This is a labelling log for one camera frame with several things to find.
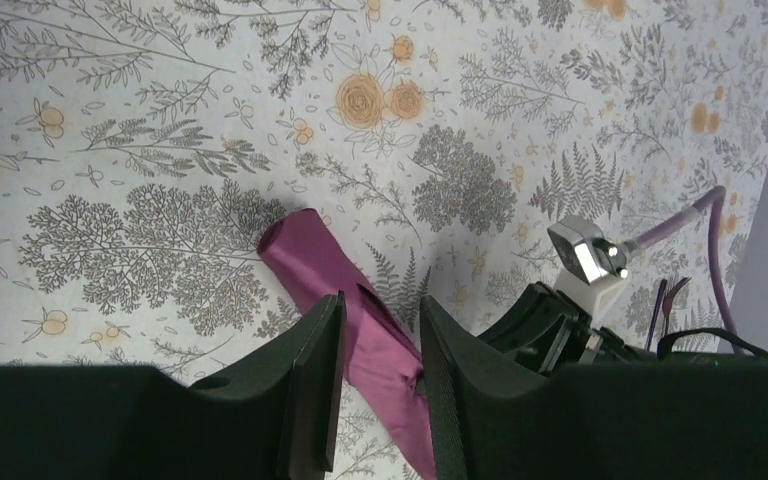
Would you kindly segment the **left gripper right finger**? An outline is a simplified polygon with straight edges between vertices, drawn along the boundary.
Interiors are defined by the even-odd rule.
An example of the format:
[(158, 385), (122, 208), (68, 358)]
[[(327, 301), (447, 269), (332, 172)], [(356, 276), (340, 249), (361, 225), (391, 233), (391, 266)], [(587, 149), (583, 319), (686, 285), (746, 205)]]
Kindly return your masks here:
[(572, 363), (545, 377), (429, 297), (420, 337), (440, 479), (768, 479), (768, 362)]

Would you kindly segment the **purple cloth napkin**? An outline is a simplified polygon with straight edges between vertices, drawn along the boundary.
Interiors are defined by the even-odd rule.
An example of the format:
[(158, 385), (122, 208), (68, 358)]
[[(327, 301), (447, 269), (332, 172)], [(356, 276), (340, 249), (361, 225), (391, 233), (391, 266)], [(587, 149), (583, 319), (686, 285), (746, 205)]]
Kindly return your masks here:
[(278, 220), (262, 235), (257, 252), (302, 312), (326, 295), (343, 293), (345, 380), (419, 476), (436, 478), (428, 404), (417, 389), (424, 373), (421, 353), (319, 214), (303, 209)]

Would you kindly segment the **purple plastic spoon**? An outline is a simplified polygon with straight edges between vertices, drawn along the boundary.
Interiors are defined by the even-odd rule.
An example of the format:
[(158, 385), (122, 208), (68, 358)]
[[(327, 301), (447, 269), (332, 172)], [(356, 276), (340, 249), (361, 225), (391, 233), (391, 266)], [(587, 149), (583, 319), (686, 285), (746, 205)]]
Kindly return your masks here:
[(659, 315), (660, 315), (660, 312), (661, 312), (661, 307), (662, 307), (662, 304), (663, 304), (663, 301), (664, 301), (664, 298), (665, 298), (665, 295), (666, 295), (667, 287), (668, 287), (668, 280), (667, 279), (662, 279), (659, 282), (659, 284), (658, 284), (658, 289), (657, 289), (656, 297), (655, 297), (655, 303), (654, 303), (654, 307), (653, 307), (653, 310), (652, 310), (652, 314), (651, 314), (651, 318), (650, 318), (650, 322), (649, 322), (649, 326), (648, 326), (648, 330), (647, 330), (647, 336), (646, 336), (646, 340), (645, 340), (645, 344), (644, 344), (644, 349), (645, 350), (649, 350), (651, 348), (651, 345), (652, 345), (652, 342), (653, 342), (653, 339), (654, 339), (655, 329), (656, 329), (656, 326), (657, 326), (657, 323), (658, 323), (658, 319), (659, 319)]

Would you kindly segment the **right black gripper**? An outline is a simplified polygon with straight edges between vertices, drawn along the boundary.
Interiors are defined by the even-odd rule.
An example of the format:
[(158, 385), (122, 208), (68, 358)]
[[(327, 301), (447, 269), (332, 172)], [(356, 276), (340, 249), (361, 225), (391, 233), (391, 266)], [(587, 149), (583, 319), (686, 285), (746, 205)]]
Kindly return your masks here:
[[(711, 335), (740, 350), (738, 354), (681, 351), (679, 341)], [(537, 282), (478, 338), (515, 363), (549, 375), (566, 363), (681, 363), (724, 366), (742, 362), (768, 363), (768, 351), (723, 328), (697, 328), (666, 333), (651, 351), (634, 347), (615, 332), (592, 327), (592, 316), (568, 295)]]

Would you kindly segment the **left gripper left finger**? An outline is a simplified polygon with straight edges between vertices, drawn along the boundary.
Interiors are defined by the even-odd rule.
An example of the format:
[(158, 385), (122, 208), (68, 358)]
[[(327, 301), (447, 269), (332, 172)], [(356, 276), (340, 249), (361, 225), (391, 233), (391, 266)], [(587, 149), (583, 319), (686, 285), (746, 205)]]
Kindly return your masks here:
[(146, 365), (0, 366), (0, 479), (321, 479), (345, 320), (327, 295), (190, 386)]

